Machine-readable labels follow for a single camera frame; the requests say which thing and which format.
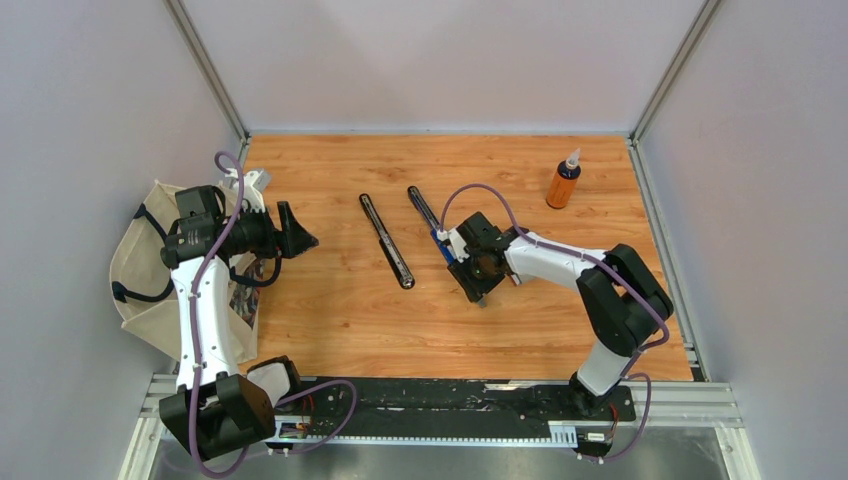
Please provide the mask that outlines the blue stapler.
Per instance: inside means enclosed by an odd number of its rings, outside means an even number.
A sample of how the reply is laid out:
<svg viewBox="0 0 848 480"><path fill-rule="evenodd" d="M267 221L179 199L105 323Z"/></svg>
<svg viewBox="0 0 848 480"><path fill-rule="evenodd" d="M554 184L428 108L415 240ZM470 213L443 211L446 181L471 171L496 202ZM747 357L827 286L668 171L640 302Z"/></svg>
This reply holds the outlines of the blue stapler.
<svg viewBox="0 0 848 480"><path fill-rule="evenodd" d="M408 194L408 197L411 200L413 206L419 212L419 214L422 216L425 223L427 224L429 232L430 232L430 236L432 237L434 243L436 244L436 241L434 240L434 237L433 237L433 232L436 229L441 230L441 224L439 223L439 220L436 218L435 213L432 211L430 206L427 204L423 195L420 193L419 189L416 186L408 187L407 188L407 194ZM454 261L450 264L462 264L462 263L463 262Z"/></svg>

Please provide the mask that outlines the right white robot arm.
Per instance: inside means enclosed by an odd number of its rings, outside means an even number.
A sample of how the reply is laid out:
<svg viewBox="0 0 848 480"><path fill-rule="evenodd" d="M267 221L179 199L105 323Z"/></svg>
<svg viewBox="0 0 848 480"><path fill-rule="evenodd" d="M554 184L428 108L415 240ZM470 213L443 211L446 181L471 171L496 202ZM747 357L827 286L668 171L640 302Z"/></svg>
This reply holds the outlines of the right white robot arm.
<svg viewBox="0 0 848 480"><path fill-rule="evenodd" d="M472 303L504 279L541 279L576 292L596 340L569 380L569 404L579 416L598 417L610 393L674 312L669 295L638 252L625 244L585 249L550 241L524 227L500 230L480 212L436 241L452 256L448 269Z"/></svg>

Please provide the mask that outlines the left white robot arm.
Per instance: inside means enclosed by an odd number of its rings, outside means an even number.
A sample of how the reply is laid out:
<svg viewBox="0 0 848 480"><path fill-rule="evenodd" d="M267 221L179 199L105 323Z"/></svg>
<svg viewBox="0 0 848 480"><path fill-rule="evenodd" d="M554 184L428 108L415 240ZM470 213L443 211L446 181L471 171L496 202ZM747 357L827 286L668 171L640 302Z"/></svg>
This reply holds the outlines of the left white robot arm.
<svg viewBox="0 0 848 480"><path fill-rule="evenodd" d="M264 441L277 431L276 409L294 414L306 389L286 356L241 374L230 335L231 269L241 254L280 264L318 246L288 202L277 204L281 224L268 211L226 214L224 192L212 185L179 191L179 217L161 256L171 271L180 318L181 354L175 394L159 403L160 418L196 459L213 458Z"/></svg>

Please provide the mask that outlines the black stapler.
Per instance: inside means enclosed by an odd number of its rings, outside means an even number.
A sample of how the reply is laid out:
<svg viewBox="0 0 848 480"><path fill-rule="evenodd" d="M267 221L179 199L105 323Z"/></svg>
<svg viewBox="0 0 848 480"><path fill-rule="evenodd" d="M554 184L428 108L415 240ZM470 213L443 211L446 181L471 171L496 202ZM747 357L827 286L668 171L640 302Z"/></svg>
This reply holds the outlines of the black stapler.
<svg viewBox="0 0 848 480"><path fill-rule="evenodd" d="M415 286L415 278L391 238L371 197L367 193L362 193L359 195L359 202L377 233L379 238L378 243L392 268L398 284L405 290L412 289Z"/></svg>

